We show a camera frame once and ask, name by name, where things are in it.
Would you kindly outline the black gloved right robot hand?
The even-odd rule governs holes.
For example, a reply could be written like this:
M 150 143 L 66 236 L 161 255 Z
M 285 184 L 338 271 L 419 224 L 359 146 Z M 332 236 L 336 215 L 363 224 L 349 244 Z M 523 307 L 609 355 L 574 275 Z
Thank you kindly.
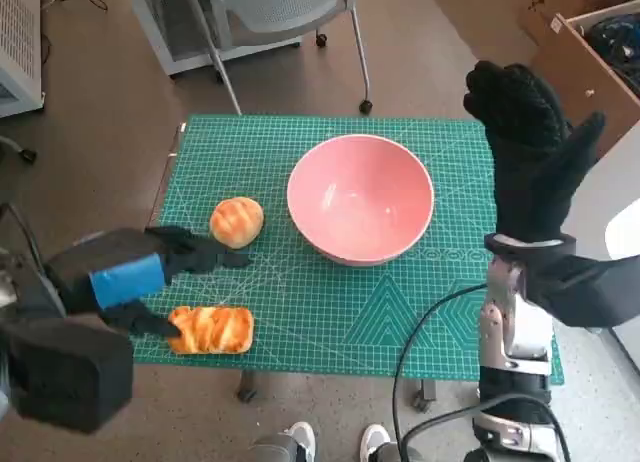
M 597 160 L 605 114 L 571 125 L 552 87 L 521 64 L 481 60 L 466 86 L 463 106 L 484 125 L 493 156 L 497 234 L 523 243 L 560 239 Z

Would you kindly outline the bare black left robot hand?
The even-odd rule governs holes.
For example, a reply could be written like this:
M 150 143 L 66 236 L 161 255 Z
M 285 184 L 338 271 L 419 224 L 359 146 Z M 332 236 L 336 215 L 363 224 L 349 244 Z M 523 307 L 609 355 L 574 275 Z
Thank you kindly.
M 50 258 L 44 268 L 71 315 L 97 314 L 132 334 L 176 338 L 180 330 L 142 302 L 181 273 L 244 268 L 248 255 L 179 226 L 100 232 Z

